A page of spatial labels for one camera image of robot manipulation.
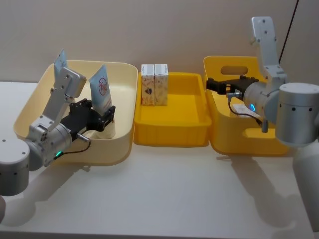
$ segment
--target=small box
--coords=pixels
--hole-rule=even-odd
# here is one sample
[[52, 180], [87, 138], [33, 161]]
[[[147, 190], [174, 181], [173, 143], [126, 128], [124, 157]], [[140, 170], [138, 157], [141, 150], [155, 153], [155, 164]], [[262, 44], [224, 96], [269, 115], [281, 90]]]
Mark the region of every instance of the small box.
[[155, 64], [155, 105], [167, 106], [167, 64]]
[[153, 64], [142, 65], [142, 105], [155, 105], [155, 71]]

